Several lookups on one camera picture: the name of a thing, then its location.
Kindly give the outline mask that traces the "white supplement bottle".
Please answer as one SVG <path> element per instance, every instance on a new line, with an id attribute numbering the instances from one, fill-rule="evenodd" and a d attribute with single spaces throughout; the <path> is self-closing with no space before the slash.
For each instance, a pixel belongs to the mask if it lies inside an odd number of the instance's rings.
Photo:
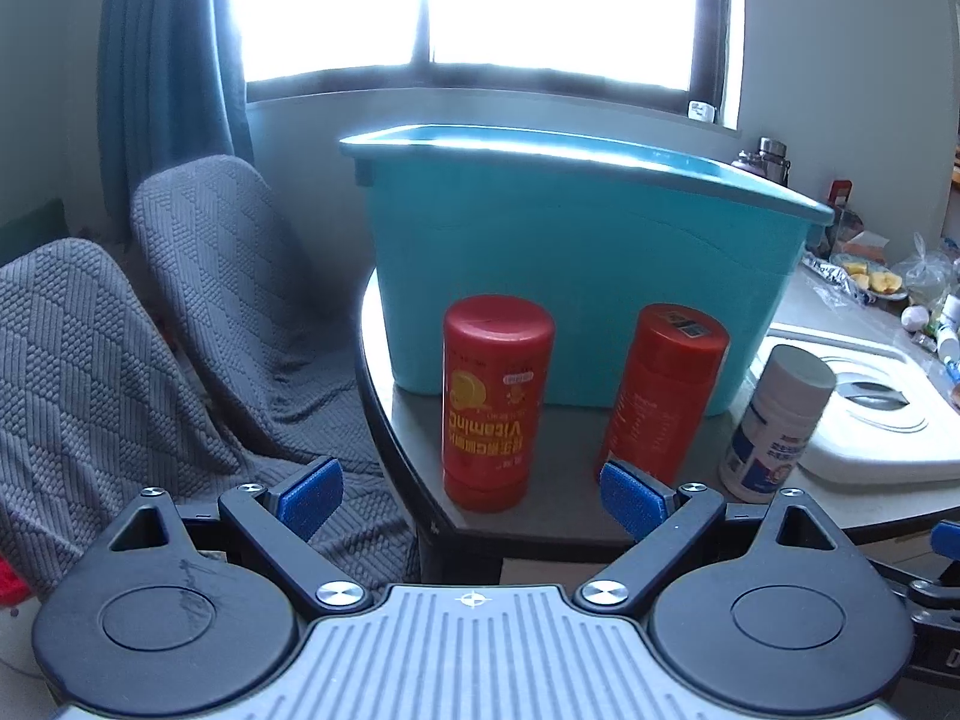
<path id="1" fill-rule="evenodd" d="M 807 449 L 835 387 L 835 372 L 809 351 L 792 344 L 771 349 L 719 462 L 724 488 L 745 502 L 770 502 Z"/>

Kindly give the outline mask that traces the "red cylindrical bottle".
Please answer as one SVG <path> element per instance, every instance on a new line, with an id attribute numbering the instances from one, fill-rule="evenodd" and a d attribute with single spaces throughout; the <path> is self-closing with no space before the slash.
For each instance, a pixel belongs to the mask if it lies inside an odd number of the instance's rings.
<path id="1" fill-rule="evenodd" d="M 701 310 L 649 304 L 640 312 L 596 475 L 610 460 L 672 483 L 726 359 L 729 333 Z"/>

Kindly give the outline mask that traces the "white storage bin lid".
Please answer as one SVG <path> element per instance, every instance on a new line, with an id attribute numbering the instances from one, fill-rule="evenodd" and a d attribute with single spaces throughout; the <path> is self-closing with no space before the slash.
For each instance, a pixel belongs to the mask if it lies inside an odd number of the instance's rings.
<path id="1" fill-rule="evenodd" d="M 806 472 L 844 486 L 957 481 L 958 411 L 913 358 L 889 344 L 775 323 L 750 364 L 750 380 L 778 344 L 817 356 L 836 376 L 800 457 Z"/>

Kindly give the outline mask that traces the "red vitamin C bottle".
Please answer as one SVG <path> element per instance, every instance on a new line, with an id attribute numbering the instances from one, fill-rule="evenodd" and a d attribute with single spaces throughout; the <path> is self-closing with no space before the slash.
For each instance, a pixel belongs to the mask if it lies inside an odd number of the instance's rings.
<path id="1" fill-rule="evenodd" d="M 443 320 L 444 493 L 466 511 L 501 512 L 527 493 L 555 322 L 523 298 L 482 294 Z"/>

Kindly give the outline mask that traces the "teal plastic storage bin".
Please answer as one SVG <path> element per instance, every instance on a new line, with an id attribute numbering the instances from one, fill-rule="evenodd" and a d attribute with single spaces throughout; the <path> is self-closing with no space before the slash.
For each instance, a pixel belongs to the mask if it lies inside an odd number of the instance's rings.
<path id="1" fill-rule="evenodd" d="M 413 124 L 343 138 L 373 234 L 398 387 L 438 394 L 443 319 L 473 294 L 550 312 L 553 405 L 607 408 L 643 307 L 719 320 L 731 405 L 811 231 L 832 213 L 736 167 L 607 138 Z"/>

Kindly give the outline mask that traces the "grey quilted sofa cover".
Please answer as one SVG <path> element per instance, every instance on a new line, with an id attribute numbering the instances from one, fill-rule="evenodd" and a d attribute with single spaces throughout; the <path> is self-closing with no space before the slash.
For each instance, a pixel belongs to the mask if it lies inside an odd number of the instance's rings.
<path id="1" fill-rule="evenodd" d="M 2 271 L 2 554 L 47 596 L 146 486 L 212 502 L 318 458 L 342 504 L 309 539 L 373 592 L 420 575 L 418 543 L 359 398 L 355 324 L 260 174 L 205 156 L 149 177 L 132 226 L 172 323 L 86 239 Z"/>

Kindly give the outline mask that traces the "silver foil snack package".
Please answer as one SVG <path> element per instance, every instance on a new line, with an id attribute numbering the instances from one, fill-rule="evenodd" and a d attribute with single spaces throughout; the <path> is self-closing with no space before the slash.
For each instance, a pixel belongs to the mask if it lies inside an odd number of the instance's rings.
<path id="1" fill-rule="evenodd" d="M 822 278 L 822 280 L 826 281 L 832 288 L 838 289 L 846 298 L 852 299 L 854 302 L 857 302 L 857 304 L 869 305 L 874 302 L 874 298 L 872 294 L 869 293 L 869 289 L 861 288 L 861 286 L 857 284 L 857 281 L 851 277 L 850 273 L 844 270 L 843 266 L 827 262 L 811 254 L 811 252 L 804 252 L 802 257 L 800 257 L 800 263 L 802 263 L 807 270 L 812 271 L 816 277 Z"/>

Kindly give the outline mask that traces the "small white round bottle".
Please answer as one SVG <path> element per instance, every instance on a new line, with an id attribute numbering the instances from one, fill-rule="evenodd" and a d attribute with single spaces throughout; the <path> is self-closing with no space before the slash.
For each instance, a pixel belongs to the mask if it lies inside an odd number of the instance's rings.
<path id="1" fill-rule="evenodd" d="M 930 321 L 929 310 L 924 305 L 907 305 L 900 314 L 901 327 L 905 328 L 908 333 L 923 332 Z"/>

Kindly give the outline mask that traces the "plate of apple slices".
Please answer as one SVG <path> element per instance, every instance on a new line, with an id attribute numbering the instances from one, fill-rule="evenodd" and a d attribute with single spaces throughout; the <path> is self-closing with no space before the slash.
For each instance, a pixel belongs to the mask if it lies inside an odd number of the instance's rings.
<path id="1" fill-rule="evenodd" d="M 900 301 L 907 297 L 903 278 L 885 265 L 844 252 L 833 254 L 830 262 L 841 266 L 859 288 L 876 298 Z"/>

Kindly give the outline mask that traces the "white bottle with blue label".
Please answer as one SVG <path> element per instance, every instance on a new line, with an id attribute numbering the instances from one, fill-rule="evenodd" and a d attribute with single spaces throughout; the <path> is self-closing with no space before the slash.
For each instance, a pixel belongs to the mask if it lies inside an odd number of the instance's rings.
<path id="1" fill-rule="evenodd" d="M 957 294 L 949 294 L 940 310 L 940 323 L 948 323 L 950 327 L 960 325 L 960 298 Z"/>

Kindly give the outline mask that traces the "clear plastic bag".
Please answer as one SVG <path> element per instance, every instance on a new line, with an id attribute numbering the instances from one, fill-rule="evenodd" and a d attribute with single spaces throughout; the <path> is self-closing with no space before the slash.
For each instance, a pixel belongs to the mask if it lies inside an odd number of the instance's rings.
<path id="1" fill-rule="evenodd" d="M 901 288 L 913 304 L 934 309 L 955 288 L 955 266 L 942 250 L 929 249 L 919 232 L 913 234 L 913 247 L 914 252 L 898 262 L 893 271 L 903 281 Z"/>

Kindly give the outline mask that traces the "pink water bottle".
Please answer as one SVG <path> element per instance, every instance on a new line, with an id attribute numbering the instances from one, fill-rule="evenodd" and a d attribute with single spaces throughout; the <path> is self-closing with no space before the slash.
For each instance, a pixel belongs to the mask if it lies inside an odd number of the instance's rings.
<path id="1" fill-rule="evenodd" d="M 757 153 L 741 151 L 737 154 L 737 158 L 732 161 L 732 166 L 737 169 L 742 169 L 742 171 L 750 172 L 750 174 L 755 174 L 755 176 L 766 176 L 765 163 Z"/>

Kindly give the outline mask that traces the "steel thermos flask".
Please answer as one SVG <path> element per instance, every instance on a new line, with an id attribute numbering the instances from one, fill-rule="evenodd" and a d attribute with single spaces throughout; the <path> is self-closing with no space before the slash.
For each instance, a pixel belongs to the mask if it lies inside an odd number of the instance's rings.
<path id="1" fill-rule="evenodd" d="M 791 161 L 788 160 L 788 147 L 776 138 L 758 138 L 757 156 L 763 167 L 763 176 L 779 185 L 789 184 Z"/>

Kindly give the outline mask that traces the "blue curtain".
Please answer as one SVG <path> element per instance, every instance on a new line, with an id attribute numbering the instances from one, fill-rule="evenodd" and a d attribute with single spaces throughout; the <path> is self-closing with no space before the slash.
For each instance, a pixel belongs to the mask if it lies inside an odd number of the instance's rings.
<path id="1" fill-rule="evenodd" d="M 149 176 L 212 154 L 254 159 L 231 0 L 103 0 L 98 145 L 104 208 L 124 242 Z"/>

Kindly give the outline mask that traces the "window with dark frame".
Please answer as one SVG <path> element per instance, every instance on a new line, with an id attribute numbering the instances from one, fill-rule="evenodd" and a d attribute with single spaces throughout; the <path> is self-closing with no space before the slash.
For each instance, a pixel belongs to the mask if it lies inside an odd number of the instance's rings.
<path id="1" fill-rule="evenodd" d="M 231 0 L 252 99 L 494 89 L 737 128 L 745 0 Z"/>

